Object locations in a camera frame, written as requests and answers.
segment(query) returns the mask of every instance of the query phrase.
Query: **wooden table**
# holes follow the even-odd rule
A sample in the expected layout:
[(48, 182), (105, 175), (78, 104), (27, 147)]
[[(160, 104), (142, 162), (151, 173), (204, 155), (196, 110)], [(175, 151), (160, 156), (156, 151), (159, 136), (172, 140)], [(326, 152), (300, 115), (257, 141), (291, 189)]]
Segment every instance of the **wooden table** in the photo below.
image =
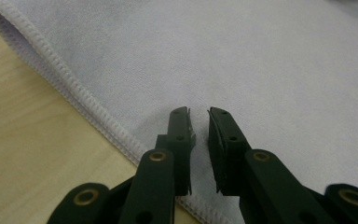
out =
[[(0, 224), (46, 223), (77, 185), (109, 188), (136, 167), (0, 37)], [(176, 223), (198, 223), (176, 206)]]

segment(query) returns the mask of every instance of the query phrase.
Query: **fabric fold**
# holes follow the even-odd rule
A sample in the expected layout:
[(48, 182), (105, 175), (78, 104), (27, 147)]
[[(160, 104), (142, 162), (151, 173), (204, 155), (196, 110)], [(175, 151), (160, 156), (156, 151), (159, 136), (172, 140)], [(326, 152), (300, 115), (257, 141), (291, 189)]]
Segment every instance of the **fabric fold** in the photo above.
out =
[(135, 164), (191, 108), (193, 195), (177, 200), (201, 222), (243, 222), (215, 193), (210, 106), (305, 186), (358, 187), (358, 3), (0, 0), (0, 35)]

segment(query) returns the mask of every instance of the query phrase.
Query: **microfiber cloth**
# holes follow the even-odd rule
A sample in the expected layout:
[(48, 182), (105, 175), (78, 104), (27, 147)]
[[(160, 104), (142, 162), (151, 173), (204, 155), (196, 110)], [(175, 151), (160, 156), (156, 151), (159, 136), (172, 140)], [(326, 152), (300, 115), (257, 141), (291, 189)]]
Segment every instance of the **microfiber cloth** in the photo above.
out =
[(134, 163), (191, 108), (178, 201), (201, 222), (243, 223), (215, 192), (210, 106), (305, 186), (358, 187), (358, 1), (0, 0), (0, 35)]

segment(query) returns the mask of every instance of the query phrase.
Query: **white towel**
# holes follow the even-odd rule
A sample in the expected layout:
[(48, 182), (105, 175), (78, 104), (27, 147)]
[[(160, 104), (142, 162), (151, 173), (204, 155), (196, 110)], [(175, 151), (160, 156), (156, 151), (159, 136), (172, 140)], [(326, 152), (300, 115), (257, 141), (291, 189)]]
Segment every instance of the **white towel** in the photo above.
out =
[(0, 34), (135, 163), (191, 108), (179, 200), (202, 222), (243, 222), (215, 193), (210, 106), (305, 186), (358, 187), (358, 1), (0, 0)]

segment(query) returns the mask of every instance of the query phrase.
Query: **brass screw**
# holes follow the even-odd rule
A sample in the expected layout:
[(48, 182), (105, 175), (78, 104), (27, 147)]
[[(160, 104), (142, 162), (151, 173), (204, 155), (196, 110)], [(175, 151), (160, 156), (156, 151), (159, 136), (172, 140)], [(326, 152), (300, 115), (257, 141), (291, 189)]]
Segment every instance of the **brass screw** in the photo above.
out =
[(353, 189), (340, 189), (338, 191), (339, 197), (347, 203), (358, 206), (358, 192)]
[(157, 151), (150, 154), (149, 159), (151, 161), (164, 161), (167, 155), (163, 152)]
[(269, 161), (270, 156), (265, 152), (255, 152), (254, 159), (257, 161)]
[(85, 206), (97, 200), (99, 192), (97, 189), (84, 189), (75, 196), (74, 204)]

